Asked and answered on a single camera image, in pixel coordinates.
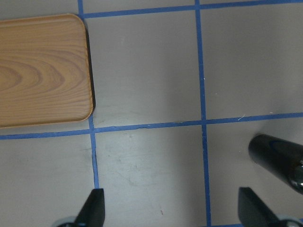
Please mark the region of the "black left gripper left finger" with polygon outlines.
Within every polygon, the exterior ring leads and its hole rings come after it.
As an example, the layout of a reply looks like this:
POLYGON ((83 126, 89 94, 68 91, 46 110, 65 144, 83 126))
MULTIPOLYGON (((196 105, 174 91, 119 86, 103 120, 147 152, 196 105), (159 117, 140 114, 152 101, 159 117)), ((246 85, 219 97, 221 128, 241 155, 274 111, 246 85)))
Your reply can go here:
POLYGON ((82 206, 74 223, 77 227, 102 227, 105 222, 103 189, 93 189, 82 206))

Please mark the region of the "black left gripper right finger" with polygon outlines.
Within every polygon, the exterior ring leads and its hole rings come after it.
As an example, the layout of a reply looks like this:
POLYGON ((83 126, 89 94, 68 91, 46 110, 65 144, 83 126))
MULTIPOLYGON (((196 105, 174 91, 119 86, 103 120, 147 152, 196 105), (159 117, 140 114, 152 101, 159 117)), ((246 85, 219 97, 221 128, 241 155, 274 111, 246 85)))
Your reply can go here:
POLYGON ((249 187, 238 190, 238 217, 244 227, 278 227, 280 220, 249 187))

